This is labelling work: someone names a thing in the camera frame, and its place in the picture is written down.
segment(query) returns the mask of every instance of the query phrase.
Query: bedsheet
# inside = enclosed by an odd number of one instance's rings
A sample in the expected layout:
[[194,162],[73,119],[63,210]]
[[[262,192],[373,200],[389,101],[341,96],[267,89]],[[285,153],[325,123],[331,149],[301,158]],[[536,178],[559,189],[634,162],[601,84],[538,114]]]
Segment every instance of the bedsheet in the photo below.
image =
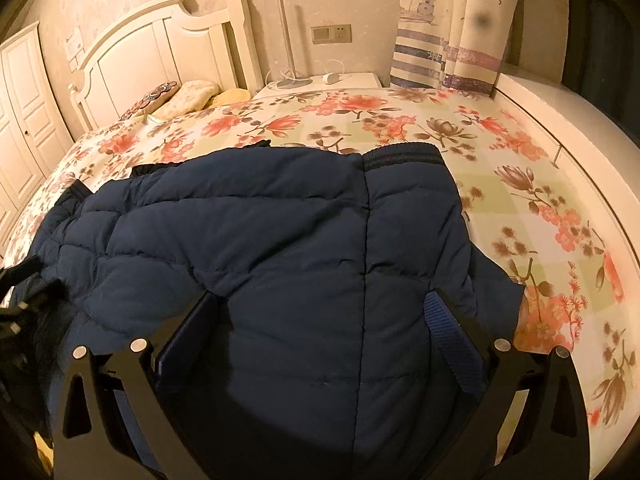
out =
[[[140,119],[75,143],[20,215],[5,265],[21,261],[49,208],[79,178],[91,190],[130,168],[180,162],[263,139],[365,153],[394,142],[435,144],[456,180],[470,236],[526,286],[520,349],[573,354],[588,408],[595,476],[638,418],[636,352],[625,293],[606,237],[549,154],[485,96],[430,89],[309,91],[203,110],[160,125]],[[500,450],[517,414],[508,418]]]

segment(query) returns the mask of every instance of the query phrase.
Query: paper notice on wall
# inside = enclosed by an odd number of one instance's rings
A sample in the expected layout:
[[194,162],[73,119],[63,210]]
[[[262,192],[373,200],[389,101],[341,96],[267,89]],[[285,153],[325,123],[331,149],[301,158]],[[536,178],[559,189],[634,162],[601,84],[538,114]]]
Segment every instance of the paper notice on wall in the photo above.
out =
[[76,27],[71,36],[65,40],[66,60],[71,61],[83,48],[82,35],[80,34],[80,29]]

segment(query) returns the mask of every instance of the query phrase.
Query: embroidered pillow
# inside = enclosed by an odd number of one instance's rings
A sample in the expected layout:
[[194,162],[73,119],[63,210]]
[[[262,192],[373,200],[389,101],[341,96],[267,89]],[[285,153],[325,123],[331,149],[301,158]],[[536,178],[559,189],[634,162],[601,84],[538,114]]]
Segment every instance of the embroidered pillow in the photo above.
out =
[[178,91],[180,85],[177,81],[171,81],[169,83],[162,83],[154,88],[151,92],[146,94],[140,101],[134,104],[129,110],[123,113],[120,117],[121,121],[130,119],[132,117],[138,117],[140,115],[152,114],[165,102],[167,102]]

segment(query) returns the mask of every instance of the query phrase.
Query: striped curtain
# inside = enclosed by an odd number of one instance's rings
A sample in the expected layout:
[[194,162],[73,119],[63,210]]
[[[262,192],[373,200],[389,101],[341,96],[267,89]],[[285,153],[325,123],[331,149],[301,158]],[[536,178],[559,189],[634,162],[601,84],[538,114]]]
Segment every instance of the striped curtain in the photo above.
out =
[[518,0],[400,0],[392,87],[489,94]]

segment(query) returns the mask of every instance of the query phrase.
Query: white charger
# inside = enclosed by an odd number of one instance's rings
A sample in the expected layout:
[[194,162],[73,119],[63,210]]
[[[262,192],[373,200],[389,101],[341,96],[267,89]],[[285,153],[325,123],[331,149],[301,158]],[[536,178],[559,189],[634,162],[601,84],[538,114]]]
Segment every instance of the white charger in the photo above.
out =
[[340,74],[337,74],[335,72],[329,72],[328,74],[324,74],[322,76],[322,82],[324,82],[325,85],[332,85],[334,83],[337,83],[338,81],[340,81]]

